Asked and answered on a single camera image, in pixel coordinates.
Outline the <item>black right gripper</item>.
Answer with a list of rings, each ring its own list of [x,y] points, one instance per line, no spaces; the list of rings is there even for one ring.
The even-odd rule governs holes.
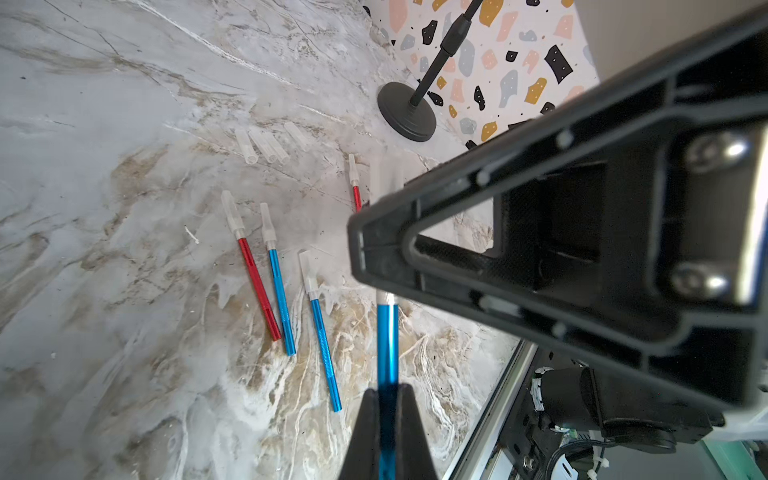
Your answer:
[[[526,336],[723,409],[767,328],[767,6],[503,135],[512,260],[491,312]]]

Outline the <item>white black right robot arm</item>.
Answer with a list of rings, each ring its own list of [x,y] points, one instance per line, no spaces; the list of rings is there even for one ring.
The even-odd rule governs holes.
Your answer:
[[[538,346],[519,474],[672,453],[754,404],[767,350],[767,9],[757,6],[384,196],[354,277]]]

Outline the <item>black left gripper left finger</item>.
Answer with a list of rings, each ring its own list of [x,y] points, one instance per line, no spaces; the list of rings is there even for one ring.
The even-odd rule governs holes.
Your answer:
[[[379,479],[380,433],[378,391],[367,389],[362,397],[339,480]]]

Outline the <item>clear cap of red knife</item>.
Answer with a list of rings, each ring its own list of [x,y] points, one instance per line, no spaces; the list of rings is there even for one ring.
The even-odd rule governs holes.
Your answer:
[[[267,140],[268,144],[270,145],[270,148],[274,151],[274,154],[278,158],[278,161],[280,163],[284,163],[289,158],[288,153],[285,151],[285,149],[282,147],[282,145],[279,143],[279,141],[271,132],[264,132],[263,135]]]

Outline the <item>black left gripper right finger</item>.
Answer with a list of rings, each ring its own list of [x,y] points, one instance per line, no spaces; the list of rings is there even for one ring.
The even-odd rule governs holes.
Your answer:
[[[400,384],[397,393],[397,478],[437,480],[414,389]]]

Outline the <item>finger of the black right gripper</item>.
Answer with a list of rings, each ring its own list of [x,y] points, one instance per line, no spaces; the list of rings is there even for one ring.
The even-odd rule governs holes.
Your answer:
[[[347,224],[351,269],[365,285],[436,307],[524,340],[540,339],[530,306],[537,271],[533,201],[506,185],[523,121],[386,194]],[[492,245],[481,252],[426,235],[480,204],[492,204]]]

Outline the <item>clear cap of blue knife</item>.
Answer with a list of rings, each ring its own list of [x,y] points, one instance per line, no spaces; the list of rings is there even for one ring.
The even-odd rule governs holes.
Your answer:
[[[426,171],[419,155],[410,152],[384,153],[374,160],[370,170],[371,205],[398,192]]]

